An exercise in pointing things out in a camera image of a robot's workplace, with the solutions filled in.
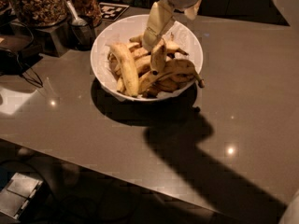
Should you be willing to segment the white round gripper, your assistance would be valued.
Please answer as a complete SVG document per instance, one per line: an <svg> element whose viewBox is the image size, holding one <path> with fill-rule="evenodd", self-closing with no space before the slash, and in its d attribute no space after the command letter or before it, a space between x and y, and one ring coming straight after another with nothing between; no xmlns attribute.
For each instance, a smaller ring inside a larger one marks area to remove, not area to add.
<svg viewBox="0 0 299 224"><path fill-rule="evenodd" d="M202 0L159 0L150 10L142 45L151 51L161 40L162 36L173 26L174 9L185 9L184 15L189 20L197 16Z"/></svg>

